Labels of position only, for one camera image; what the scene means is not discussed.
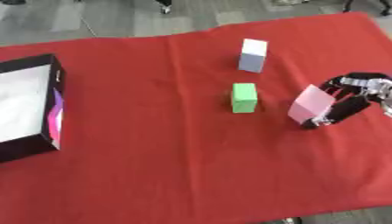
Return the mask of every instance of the chair leg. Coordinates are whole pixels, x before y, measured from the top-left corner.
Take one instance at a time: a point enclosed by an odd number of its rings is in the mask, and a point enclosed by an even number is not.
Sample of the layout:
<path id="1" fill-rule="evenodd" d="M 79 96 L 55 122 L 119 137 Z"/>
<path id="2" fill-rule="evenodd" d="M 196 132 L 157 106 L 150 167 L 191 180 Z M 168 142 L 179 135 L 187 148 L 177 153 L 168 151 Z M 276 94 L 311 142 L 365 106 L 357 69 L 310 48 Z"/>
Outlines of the chair leg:
<path id="1" fill-rule="evenodd" d="M 382 3 L 385 7 L 384 10 L 381 12 L 381 15 L 384 17 L 389 16 L 390 15 L 390 8 L 391 8 L 389 1 L 388 0 L 380 0 L 380 3 Z"/>
<path id="2" fill-rule="evenodd" d="M 343 12 L 349 12 L 351 10 L 351 4 L 354 0 L 347 0 L 343 8 Z"/>

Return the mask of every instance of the floor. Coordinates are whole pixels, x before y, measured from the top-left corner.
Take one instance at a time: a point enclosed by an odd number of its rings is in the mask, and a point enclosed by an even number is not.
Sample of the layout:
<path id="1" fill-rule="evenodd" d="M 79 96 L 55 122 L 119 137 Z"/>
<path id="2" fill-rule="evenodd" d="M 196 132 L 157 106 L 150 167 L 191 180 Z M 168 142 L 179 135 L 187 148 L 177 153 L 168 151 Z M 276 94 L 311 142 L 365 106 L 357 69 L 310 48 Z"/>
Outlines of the floor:
<path id="1" fill-rule="evenodd" d="M 343 0 L 311 0 L 276 6 L 274 0 L 174 0 L 172 13 L 161 15 L 152 0 L 30 0 L 22 6 L 0 4 L 0 46 L 94 37 L 146 37 L 205 30 L 246 21 L 340 13 Z M 392 16 L 379 17 L 376 0 L 358 0 L 390 36 Z M 303 217 L 305 224 L 390 224 L 392 207 Z"/>

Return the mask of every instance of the black box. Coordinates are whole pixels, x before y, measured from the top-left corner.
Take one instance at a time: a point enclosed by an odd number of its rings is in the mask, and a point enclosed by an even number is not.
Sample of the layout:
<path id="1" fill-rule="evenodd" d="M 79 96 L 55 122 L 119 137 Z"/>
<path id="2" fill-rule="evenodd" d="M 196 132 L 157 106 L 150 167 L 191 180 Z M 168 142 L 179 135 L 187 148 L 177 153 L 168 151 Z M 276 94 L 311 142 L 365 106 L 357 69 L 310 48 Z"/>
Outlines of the black box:
<path id="1" fill-rule="evenodd" d="M 0 63 L 0 162 L 60 149 L 64 78 L 52 54 Z"/>

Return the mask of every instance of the green cube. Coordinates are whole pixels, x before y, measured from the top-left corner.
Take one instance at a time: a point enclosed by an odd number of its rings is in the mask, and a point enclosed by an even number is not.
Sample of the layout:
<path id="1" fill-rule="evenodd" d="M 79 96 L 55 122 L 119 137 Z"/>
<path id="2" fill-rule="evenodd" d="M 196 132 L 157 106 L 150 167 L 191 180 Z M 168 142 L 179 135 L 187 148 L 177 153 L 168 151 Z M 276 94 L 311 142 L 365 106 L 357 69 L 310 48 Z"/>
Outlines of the green cube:
<path id="1" fill-rule="evenodd" d="M 233 113 L 253 113 L 257 104 L 257 91 L 254 83 L 235 83 L 231 103 Z"/>

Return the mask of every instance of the white cube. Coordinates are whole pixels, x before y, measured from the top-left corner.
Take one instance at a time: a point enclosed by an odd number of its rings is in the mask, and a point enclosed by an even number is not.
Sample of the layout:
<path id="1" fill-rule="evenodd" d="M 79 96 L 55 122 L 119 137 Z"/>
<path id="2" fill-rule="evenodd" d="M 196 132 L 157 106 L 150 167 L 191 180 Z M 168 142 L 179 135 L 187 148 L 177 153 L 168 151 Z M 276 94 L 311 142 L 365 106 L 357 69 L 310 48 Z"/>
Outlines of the white cube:
<path id="1" fill-rule="evenodd" d="M 246 38 L 243 41 L 239 69 L 260 73 L 267 55 L 267 42 Z"/>
<path id="2" fill-rule="evenodd" d="M 298 123 L 325 114 L 335 102 L 335 98 L 323 90 L 310 85 L 294 101 L 289 117 Z"/>

